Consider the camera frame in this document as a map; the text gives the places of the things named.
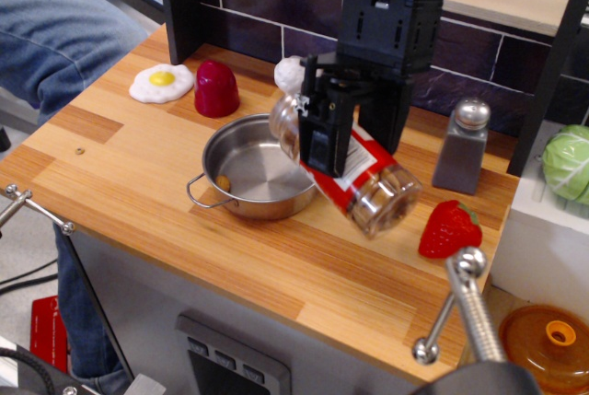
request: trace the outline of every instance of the metal pot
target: metal pot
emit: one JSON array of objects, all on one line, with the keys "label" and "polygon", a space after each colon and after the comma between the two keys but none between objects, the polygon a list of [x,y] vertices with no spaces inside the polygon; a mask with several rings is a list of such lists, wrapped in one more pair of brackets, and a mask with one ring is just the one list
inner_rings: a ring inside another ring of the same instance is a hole
[{"label": "metal pot", "polygon": [[[315,184],[282,151],[270,132],[269,116],[246,116],[213,134],[202,153],[203,174],[186,185],[194,203],[207,209],[222,205],[247,218],[277,220],[298,213],[313,200]],[[221,175],[229,178],[229,192],[216,184]],[[192,183],[203,176],[213,185],[219,203],[201,203],[192,196]]]}]

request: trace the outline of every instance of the strawberry toy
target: strawberry toy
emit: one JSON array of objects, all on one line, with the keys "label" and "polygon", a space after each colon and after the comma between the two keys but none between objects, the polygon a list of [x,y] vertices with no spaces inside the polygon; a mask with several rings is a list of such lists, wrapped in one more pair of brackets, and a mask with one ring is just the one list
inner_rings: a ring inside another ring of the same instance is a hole
[{"label": "strawberry toy", "polygon": [[445,259],[466,246],[482,242],[477,215],[458,200],[439,203],[425,226],[419,253],[431,259]]}]

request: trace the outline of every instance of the red object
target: red object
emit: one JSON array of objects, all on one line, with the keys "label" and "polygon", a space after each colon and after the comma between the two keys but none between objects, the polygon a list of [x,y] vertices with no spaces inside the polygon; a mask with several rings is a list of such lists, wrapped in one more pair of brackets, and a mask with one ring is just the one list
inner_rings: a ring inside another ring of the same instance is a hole
[{"label": "red object", "polygon": [[67,334],[57,296],[33,301],[30,320],[30,351],[67,373]]},{"label": "red object", "polygon": [[239,107],[236,77],[225,64],[204,61],[196,72],[194,107],[206,117],[228,116]]},{"label": "red object", "polygon": [[419,253],[431,259],[445,259],[467,246],[478,248],[481,242],[477,215],[458,200],[451,200],[433,209],[423,230]]},{"label": "red object", "polygon": [[362,189],[367,181],[373,179],[384,168],[398,164],[397,160],[376,140],[366,137],[366,131],[358,133],[358,128],[359,125],[356,124],[352,127],[352,139],[355,142],[354,157],[356,157],[357,166],[363,167],[363,169],[352,169],[347,174],[344,173],[342,177],[334,179],[308,167],[305,162],[301,161],[301,167],[311,174],[319,189],[333,201],[344,215],[348,214],[355,194]]}]

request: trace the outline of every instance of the metal shaker cap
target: metal shaker cap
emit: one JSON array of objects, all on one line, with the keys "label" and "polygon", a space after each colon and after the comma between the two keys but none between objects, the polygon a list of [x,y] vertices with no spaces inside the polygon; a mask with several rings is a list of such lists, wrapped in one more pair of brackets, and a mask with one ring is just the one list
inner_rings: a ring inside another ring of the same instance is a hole
[{"label": "metal shaker cap", "polygon": [[484,128],[491,118],[489,105],[479,99],[462,99],[454,108],[456,123],[467,130]]}]

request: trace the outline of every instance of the orange pot lid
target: orange pot lid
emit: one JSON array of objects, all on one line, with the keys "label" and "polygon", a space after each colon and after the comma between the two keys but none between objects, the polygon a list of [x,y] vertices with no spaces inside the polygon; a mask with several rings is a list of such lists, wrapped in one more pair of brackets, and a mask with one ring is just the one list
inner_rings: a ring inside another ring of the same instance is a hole
[{"label": "orange pot lid", "polygon": [[529,370],[555,394],[589,394],[589,328],[550,306],[520,308],[503,321],[499,337],[509,360]]}]

